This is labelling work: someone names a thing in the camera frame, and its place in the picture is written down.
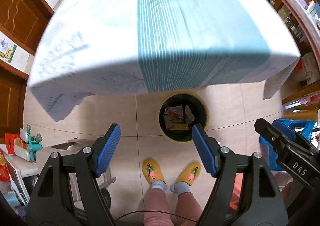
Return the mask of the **red snack bag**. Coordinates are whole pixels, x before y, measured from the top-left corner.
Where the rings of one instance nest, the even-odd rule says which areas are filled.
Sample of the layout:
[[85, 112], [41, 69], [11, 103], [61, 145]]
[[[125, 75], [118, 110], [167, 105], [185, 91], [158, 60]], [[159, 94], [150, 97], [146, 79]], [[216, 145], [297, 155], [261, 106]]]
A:
[[7, 163], [2, 150], [0, 150], [0, 181], [1, 182], [10, 181], [10, 176], [7, 169]]

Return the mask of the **round black trash bin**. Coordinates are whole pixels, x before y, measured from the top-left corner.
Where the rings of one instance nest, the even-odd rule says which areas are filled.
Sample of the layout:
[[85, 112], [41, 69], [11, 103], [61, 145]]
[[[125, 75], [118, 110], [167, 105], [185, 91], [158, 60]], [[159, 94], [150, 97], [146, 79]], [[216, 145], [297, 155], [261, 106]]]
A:
[[191, 93], [176, 93], [162, 104], [158, 122], [163, 134], [176, 142], [192, 140], [192, 128], [200, 124], [203, 128], [209, 119], [204, 101]]

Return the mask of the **blue plastic stool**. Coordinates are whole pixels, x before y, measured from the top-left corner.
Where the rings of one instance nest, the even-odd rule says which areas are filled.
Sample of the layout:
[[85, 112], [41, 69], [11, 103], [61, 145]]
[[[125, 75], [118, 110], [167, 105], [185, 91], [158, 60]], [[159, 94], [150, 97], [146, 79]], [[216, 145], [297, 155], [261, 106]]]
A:
[[263, 156], [272, 171], [283, 171], [277, 160], [285, 146], [293, 147], [299, 154], [317, 156], [318, 149], [311, 143], [314, 121], [291, 120], [279, 118], [269, 123], [258, 119], [254, 128], [260, 135], [259, 143], [263, 148]]

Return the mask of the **pink plastic stool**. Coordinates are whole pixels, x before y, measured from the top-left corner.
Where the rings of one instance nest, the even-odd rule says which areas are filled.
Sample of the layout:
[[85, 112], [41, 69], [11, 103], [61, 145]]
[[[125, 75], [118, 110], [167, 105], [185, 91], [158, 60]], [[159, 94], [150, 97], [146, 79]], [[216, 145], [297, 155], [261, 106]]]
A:
[[235, 182], [233, 186], [231, 201], [229, 203], [229, 207], [235, 211], [238, 209], [238, 206], [239, 206], [242, 180], [243, 180], [243, 173], [237, 173], [235, 176]]

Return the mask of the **teal toy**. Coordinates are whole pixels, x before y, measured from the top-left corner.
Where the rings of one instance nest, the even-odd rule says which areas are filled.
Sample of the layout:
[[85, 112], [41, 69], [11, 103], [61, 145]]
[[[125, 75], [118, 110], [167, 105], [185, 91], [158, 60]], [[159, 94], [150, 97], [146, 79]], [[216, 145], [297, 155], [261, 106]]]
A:
[[41, 134], [31, 135], [31, 126], [26, 125], [25, 129], [20, 129], [19, 137], [14, 138], [14, 154], [26, 161], [36, 162], [36, 153], [42, 149], [41, 141]]

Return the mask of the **right pink trouser leg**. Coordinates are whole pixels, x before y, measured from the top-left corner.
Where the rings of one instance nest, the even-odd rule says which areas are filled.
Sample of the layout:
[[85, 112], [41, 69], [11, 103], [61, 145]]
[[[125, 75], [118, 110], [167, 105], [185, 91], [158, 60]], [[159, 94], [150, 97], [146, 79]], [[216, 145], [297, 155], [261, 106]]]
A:
[[202, 208], [191, 192], [178, 196], [176, 215], [178, 225], [195, 225], [202, 214]]

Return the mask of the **pink trouser leg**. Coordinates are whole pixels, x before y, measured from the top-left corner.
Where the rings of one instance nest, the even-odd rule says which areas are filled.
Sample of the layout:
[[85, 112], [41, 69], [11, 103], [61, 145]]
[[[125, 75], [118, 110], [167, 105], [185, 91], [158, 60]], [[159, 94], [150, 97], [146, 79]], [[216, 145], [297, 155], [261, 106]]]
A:
[[202, 208], [191, 192], [178, 196], [176, 215], [178, 225], [195, 225], [202, 214]]
[[149, 189], [144, 197], [144, 225], [174, 225], [167, 212], [170, 211], [165, 192], [162, 189]]

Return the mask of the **right yellow slipper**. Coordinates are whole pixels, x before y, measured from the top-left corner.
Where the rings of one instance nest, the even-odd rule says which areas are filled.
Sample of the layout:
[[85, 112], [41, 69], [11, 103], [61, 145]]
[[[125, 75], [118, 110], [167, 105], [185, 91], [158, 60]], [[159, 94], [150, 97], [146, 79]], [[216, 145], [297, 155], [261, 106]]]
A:
[[178, 195], [191, 192], [190, 187], [199, 177], [202, 165], [198, 161], [190, 162], [179, 174], [170, 190]]

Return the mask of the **yellow slipper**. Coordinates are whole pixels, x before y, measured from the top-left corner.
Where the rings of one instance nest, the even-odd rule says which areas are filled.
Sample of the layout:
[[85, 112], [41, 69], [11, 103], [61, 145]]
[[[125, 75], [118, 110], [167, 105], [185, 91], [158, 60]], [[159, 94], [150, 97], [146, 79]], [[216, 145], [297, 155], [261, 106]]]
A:
[[142, 163], [142, 172], [151, 189], [161, 189], [163, 191], [167, 189], [162, 170], [156, 160], [145, 159]]
[[190, 162], [179, 174], [170, 190], [178, 195], [191, 192], [190, 187], [199, 177], [202, 165], [198, 161]]

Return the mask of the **left pink trouser leg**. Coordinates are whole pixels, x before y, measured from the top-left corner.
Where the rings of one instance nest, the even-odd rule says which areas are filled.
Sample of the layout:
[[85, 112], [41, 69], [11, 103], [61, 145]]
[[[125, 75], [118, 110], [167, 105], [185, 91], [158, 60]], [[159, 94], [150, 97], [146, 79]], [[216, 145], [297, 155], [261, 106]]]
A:
[[165, 192], [162, 189], [149, 189], [144, 197], [144, 225], [174, 225], [167, 212], [170, 211]]

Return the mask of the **left yellow slipper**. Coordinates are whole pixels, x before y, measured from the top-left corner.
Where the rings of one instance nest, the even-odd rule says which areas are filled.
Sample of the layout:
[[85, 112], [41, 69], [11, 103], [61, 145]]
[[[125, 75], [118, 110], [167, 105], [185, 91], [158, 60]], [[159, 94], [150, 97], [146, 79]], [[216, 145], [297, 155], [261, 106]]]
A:
[[156, 160], [145, 159], [142, 163], [142, 172], [151, 189], [161, 189], [163, 191], [167, 189], [162, 170]]

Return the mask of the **white teal tablecloth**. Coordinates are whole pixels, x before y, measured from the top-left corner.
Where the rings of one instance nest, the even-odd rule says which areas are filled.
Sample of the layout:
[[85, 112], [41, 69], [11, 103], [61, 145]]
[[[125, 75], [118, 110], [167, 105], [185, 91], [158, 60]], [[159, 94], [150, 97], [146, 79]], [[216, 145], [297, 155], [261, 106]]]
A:
[[62, 0], [28, 87], [54, 121], [91, 95], [266, 81], [269, 99], [299, 57], [266, 0]]

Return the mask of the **wooden door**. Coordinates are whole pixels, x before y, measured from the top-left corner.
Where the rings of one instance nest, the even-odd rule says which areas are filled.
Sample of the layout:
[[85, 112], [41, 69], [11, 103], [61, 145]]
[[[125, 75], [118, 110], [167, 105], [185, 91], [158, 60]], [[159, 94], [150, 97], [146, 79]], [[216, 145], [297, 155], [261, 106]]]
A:
[[[35, 55], [54, 11], [45, 0], [1, 0], [1, 32]], [[1, 61], [1, 141], [23, 126], [28, 74]]]

